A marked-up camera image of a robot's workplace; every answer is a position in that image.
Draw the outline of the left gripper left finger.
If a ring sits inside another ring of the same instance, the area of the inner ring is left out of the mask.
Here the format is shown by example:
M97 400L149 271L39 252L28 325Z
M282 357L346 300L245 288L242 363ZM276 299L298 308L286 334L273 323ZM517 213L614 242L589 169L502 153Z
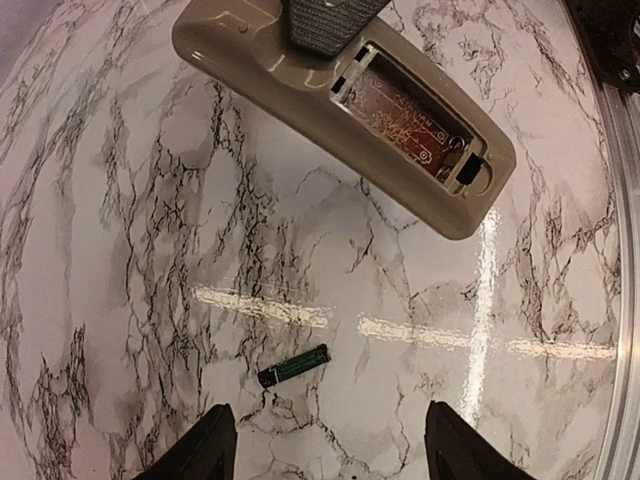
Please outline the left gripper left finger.
M232 480L236 448L231 406L217 404L135 480Z

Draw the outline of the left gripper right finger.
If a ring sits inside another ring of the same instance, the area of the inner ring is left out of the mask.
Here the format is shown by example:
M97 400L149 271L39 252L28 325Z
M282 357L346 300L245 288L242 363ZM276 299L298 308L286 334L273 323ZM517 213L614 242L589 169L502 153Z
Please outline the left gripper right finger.
M446 402L430 402L424 440L430 479L534 480L502 456Z

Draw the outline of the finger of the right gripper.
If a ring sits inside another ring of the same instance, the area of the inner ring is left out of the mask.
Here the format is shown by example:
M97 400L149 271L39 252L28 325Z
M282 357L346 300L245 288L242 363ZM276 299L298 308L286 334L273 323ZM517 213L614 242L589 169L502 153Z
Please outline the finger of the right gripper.
M283 2L287 40L320 59L334 59L389 0Z

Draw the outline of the white remote control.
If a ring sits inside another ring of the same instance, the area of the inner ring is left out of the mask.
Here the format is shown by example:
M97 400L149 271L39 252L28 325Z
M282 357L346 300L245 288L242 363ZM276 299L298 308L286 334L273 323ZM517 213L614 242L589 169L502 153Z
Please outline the white remote control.
M380 13L320 59L287 40L283 2L192 1L174 49L440 235L471 236L515 169L508 136Z

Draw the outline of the black green AAA battery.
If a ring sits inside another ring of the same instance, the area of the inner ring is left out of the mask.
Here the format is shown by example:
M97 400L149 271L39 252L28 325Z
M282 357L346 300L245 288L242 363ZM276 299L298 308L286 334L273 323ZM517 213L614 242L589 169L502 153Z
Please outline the black green AAA battery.
M257 375L258 381L263 388L270 388L320 367L330 360L331 357L327 345L320 344L312 350L260 371Z

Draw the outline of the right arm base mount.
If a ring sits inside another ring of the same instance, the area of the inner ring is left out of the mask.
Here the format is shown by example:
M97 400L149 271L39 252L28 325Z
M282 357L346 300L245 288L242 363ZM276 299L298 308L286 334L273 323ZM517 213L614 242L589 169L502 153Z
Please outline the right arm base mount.
M580 44L598 80L639 93L639 2L565 2Z

